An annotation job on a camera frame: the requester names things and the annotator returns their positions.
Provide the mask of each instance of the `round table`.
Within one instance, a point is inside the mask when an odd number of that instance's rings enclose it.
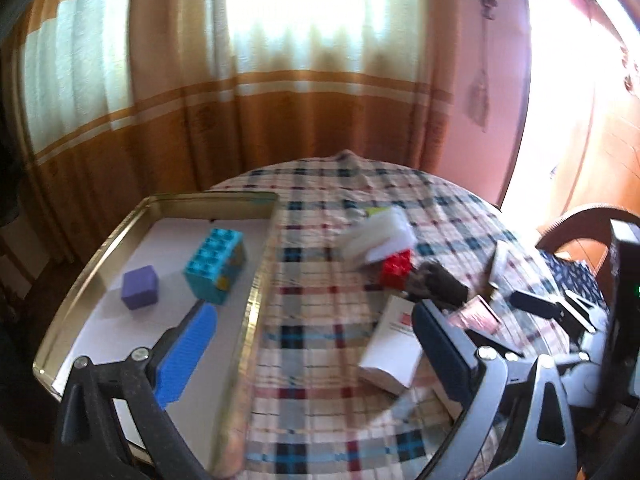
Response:
[[[357,377],[388,291],[378,284],[377,266],[345,270],[335,237],[366,208],[404,208],[418,237],[414,264],[436,258],[472,294],[485,285],[496,240],[510,242],[492,303],[502,319],[497,335],[528,355],[568,349],[554,322],[512,310],[502,295],[558,292],[540,255],[519,243],[497,209],[455,184],[341,152],[250,171],[215,189],[272,190],[283,202],[244,478],[414,480],[451,427],[427,359],[400,397]],[[495,445],[492,432],[470,478],[486,470]]]

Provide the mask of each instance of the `red toy block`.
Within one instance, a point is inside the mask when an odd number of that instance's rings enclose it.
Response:
[[[380,285],[404,290],[404,281],[412,268],[411,249],[392,254],[382,264]]]

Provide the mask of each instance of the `small white box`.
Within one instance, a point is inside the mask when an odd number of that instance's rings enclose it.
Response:
[[[392,394],[411,386],[422,347],[411,326],[414,304],[389,297],[385,311],[358,365],[361,378]]]

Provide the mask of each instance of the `curtain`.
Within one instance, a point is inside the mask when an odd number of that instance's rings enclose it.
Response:
[[[34,0],[2,46],[25,193],[87,260],[154,192],[342,149],[426,171],[458,0]]]

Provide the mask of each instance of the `wooden chair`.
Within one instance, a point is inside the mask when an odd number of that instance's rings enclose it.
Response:
[[[553,222],[540,237],[536,248],[555,254],[563,245],[588,238],[604,244],[607,251],[595,269],[595,278],[607,304],[613,299],[613,279],[608,247],[611,245],[611,220],[640,225],[640,217],[624,208],[608,204],[577,207]]]

